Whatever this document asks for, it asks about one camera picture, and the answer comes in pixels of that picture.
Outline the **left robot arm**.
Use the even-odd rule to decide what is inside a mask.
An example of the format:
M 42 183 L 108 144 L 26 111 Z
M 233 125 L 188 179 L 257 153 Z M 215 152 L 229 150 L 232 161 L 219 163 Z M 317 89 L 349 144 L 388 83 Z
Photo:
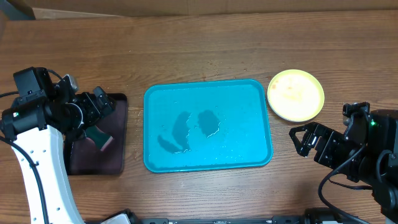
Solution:
M 13 74 L 19 96 L 1 115 L 1 141 L 19 165 L 32 223 L 83 223 L 65 168 L 63 147 L 111 114 L 115 101 L 97 86 L 78 93 L 71 75 L 54 83 L 53 70 L 29 67 Z

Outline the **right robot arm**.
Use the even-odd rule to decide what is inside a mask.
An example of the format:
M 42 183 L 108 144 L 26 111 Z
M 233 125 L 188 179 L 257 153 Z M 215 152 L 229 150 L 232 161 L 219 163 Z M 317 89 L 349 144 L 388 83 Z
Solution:
M 324 184 L 343 174 L 354 183 L 364 182 L 353 188 L 371 190 L 386 220 L 397 223 L 397 111 L 345 105 L 342 115 L 346 118 L 343 133 L 316 122 L 289 131 L 300 156 L 306 157 L 314 149 L 315 162 L 331 169 L 318 187 L 320 200 L 334 212 L 356 223 L 363 222 L 323 196 Z

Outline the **pink and green sponge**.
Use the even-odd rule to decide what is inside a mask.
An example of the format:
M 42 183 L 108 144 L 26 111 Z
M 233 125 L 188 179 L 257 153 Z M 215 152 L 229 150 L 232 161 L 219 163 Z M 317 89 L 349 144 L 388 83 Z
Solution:
M 94 142 L 97 149 L 104 151 L 114 138 L 104 133 L 97 126 L 91 126 L 85 130 L 86 137 Z

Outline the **yellow round plate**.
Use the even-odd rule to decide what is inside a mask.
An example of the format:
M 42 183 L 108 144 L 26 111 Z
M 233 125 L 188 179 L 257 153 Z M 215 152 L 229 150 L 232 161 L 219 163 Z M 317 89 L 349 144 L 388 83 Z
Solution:
M 267 100 L 275 114 L 292 122 L 311 120 L 321 112 L 325 93 L 310 73 L 290 69 L 279 72 L 269 83 Z

